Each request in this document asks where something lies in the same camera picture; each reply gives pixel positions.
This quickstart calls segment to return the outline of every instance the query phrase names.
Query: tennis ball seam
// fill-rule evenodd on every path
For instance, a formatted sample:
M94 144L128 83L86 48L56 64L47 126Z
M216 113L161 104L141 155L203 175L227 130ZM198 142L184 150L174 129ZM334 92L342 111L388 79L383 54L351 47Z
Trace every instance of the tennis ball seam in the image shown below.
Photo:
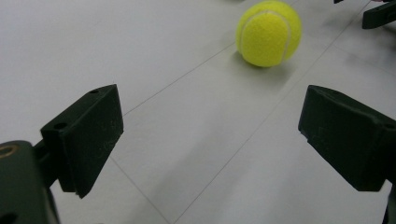
M239 38L239 49L240 49L241 52L244 52L243 49L242 49L242 43L243 43L244 32L245 32L245 29L246 29L247 25L253 19L255 19L256 17L258 17L260 15L263 15L263 14L267 14L267 13L272 13L272 14L278 16L286 24L286 27L288 27L288 38L287 38L286 43L285 43L285 47L284 47L284 50L283 50L282 58L280 60L280 62L282 63L285 60L286 53L288 52L288 47L289 47L290 40L291 40L291 28L290 28L288 20L283 15L281 15L281 14L279 14L279 13L273 11L273 10L269 10L269 9L262 10L259 13L255 14L255 15L253 15L253 16L251 16L251 17L249 17L247 19L247 21L245 22L244 26L241 29L241 36Z

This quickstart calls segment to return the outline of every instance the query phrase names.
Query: floor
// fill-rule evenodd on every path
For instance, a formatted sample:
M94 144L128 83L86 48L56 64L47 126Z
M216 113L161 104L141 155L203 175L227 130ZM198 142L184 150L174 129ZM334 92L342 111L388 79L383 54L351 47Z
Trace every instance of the floor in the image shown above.
M125 132L91 193L51 189L63 224L381 223L390 183L357 192L297 130L305 91L341 91L396 119L396 24L362 30L368 0L287 0L304 33L259 69L234 32L258 0L0 3L0 141L85 92L120 91Z

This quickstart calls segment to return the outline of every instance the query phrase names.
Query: ball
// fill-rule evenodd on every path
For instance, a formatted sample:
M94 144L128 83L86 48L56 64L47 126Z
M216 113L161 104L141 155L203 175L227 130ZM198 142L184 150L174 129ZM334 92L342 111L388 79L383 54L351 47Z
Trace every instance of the ball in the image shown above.
M278 65L297 50L302 25L288 4L269 0L248 9L236 29L236 46L242 57L260 67Z

